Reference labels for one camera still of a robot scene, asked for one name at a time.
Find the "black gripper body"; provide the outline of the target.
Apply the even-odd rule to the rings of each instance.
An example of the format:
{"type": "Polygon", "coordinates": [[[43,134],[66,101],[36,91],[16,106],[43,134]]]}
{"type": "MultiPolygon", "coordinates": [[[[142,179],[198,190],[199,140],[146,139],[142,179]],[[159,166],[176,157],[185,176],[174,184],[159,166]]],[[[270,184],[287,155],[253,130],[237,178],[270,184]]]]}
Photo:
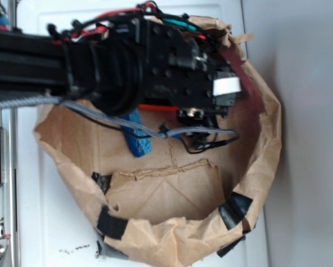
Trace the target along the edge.
{"type": "Polygon", "coordinates": [[[143,21],[138,35],[144,54],[141,104],[175,106],[185,125],[216,125],[226,117],[241,91],[227,61],[203,52],[194,38],[184,39],[172,26],[143,21]]]}

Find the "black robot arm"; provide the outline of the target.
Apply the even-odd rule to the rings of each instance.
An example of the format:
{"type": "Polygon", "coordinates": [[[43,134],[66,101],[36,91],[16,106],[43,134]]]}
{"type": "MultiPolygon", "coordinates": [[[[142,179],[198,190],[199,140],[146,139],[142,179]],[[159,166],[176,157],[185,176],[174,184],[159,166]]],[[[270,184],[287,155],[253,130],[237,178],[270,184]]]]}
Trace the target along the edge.
{"type": "Polygon", "coordinates": [[[111,116],[139,108],[202,118],[227,115],[242,90],[228,61],[208,54],[215,41],[205,34],[184,38],[143,18],[89,33],[48,29],[46,37],[0,31],[0,101],[58,96],[111,116]]]}

